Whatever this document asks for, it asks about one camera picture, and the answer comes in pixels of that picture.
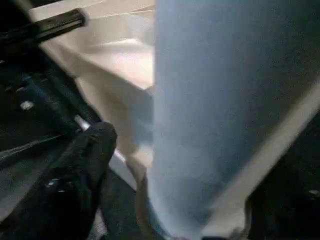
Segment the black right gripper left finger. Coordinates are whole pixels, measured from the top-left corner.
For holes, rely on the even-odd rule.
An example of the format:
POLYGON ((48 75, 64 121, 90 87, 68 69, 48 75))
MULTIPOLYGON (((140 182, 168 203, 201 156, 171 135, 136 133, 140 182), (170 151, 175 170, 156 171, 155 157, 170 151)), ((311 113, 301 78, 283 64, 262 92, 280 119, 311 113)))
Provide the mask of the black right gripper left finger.
POLYGON ((85 240, 117 143, 99 122, 76 136, 0 223, 2 240, 85 240))

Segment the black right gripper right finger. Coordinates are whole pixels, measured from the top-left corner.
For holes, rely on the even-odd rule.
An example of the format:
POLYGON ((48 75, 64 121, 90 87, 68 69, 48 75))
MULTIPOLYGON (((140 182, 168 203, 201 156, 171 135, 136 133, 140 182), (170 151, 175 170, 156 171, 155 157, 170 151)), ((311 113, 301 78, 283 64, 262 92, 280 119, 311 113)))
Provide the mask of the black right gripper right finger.
POLYGON ((320 238, 320 169, 278 163, 249 198, 250 240, 320 238))

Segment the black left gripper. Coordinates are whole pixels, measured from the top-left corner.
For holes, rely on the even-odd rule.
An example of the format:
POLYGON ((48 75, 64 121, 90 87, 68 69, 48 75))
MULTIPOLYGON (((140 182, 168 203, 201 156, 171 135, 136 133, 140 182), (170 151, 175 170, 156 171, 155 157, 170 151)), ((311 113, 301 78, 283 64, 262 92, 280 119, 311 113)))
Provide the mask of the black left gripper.
MULTIPOLYGON (((0 66, 3 67, 9 63, 12 67, 12 59, 29 51, 35 53, 40 43, 85 25, 85 14, 79 8, 36 22, 32 22, 18 7, 2 8, 0 10, 0 66)), ((54 69, 48 71, 48 80, 72 115, 79 115, 89 124, 102 121, 83 98, 74 78, 61 69, 54 69)))

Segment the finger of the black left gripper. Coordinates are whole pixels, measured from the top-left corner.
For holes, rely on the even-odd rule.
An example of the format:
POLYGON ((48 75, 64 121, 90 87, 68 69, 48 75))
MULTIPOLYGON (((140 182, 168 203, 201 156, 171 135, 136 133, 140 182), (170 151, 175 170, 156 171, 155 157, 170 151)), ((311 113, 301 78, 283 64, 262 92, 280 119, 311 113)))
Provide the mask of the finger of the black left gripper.
POLYGON ((81 128, 75 120, 77 112, 63 100, 49 79, 37 74, 24 75, 20 87, 30 95, 27 100, 34 104, 45 124, 61 132, 76 132, 81 128))

